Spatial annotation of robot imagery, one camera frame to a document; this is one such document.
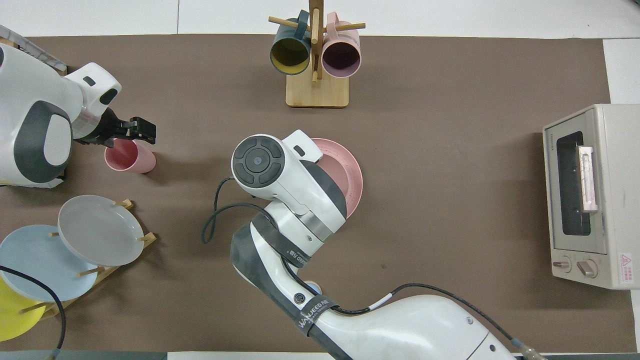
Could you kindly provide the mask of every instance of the mug handle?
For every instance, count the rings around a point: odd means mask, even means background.
[[[295,34],[293,34],[295,38],[302,40],[302,38],[305,36],[305,32],[307,32],[308,21],[309,13],[305,10],[300,10],[300,14],[298,15],[298,27],[296,28]]]
[[[329,13],[326,16],[326,34],[329,35],[330,40],[338,39],[338,31],[335,30],[335,25],[338,21],[338,14],[336,12]]]

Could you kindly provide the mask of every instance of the white toaster oven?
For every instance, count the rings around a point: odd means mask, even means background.
[[[551,269],[640,288],[640,104],[597,104],[543,130]]]

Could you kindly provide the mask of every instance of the pink mug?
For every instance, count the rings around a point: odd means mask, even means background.
[[[156,165],[156,157],[147,147],[133,140],[114,139],[113,147],[104,150],[104,161],[116,171],[144,174]]]
[[[360,35],[358,30],[336,31],[335,27],[349,25],[338,20],[335,12],[326,17],[326,36],[322,48],[322,67],[336,78],[348,78],[360,68]]]

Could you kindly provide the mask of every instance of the teal mug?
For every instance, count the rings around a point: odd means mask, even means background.
[[[288,19],[297,22],[298,27],[292,28],[280,25],[276,37],[271,45],[271,63],[285,75],[296,75],[303,72],[309,66],[311,54],[311,36],[307,31],[309,13],[300,10],[297,19]]]

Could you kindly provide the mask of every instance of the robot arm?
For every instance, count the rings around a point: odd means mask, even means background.
[[[302,153],[291,145],[296,142],[268,135],[251,136],[234,151],[232,171],[238,184],[272,200],[265,208],[272,219],[258,214],[233,236],[231,260],[238,273],[336,359],[513,359],[480,322],[449,299],[414,296],[348,316],[335,310],[334,301],[295,280],[289,267],[302,268],[311,260],[324,236],[344,223],[346,207],[331,178],[314,162],[301,159],[319,149],[301,131],[293,136],[305,144]],[[315,220],[305,222],[300,216],[304,212]]]
[[[155,143],[155,125],[141,118],[121,121],[108,108],[121,89],[97,64],[61,77],[0,44],[0,185],[56,186],[72,140],[107,146],[113,146],[113,138]]]

